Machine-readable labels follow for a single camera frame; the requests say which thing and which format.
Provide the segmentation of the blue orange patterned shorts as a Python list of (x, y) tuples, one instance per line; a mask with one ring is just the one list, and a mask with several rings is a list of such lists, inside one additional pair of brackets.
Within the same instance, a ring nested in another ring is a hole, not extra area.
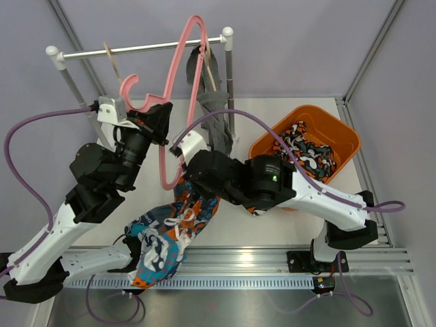
[(126, 236), (140, 241), (139, 261), (128, 274), (134, 287), (148, 289), (171, 279), (185, 259), (185, 249), (219, 208), (220, 198), (207, 200), (184, 178), (173, 194), (172, 203), (152, 208), (124, 229)]

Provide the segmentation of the orange black camouflage shorts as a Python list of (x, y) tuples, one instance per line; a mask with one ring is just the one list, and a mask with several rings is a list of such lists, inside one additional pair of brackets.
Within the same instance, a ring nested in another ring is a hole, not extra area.
[(280, 137), (311, 178), (327, 183), (337, 171), (334, 151), (330, 145), (306, 139), (306, 133), (306, 123), (296, 121), (281, 133)]

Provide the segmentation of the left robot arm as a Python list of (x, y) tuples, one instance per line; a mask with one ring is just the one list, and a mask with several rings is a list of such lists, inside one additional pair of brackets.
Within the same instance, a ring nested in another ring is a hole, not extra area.
[(83, 234), (108, 218), (133, 191), (150, 145), (166, 145), (172, 103), (156, 104), (147, 112), (127, 113), (133, 127), (121, 127), (115, 151), (95, 142), (76, 153), (70, 170), (75, 187), (56, 214), (31, 241), (14, 253), (1, 254), (1, 275), (9, 275), (2, 298), (37, 304), (56, 296), (66, 283), (102, 272), (142, 270), (146, 254), (141, 242), (128, 236), (121, 243), (80, 255), (66, 251)]

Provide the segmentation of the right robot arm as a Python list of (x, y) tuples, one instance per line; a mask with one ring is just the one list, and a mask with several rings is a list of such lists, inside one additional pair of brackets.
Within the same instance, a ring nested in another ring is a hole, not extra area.
[(309, 251), (296, 251), (292, 272), (329, 272), (341, 251), (359, 249), (378, 238), (377, 224), (368, 218), (373, 207), (370, 191), (348, 194), (322, 187), (293, 164), (272, 155), (245, 162), (219, 151), (201, 150), (187, 163), (184, 177), (207, 200), (221, 198), (262, 214), (274, 207), (293, 208), (324, 220)]

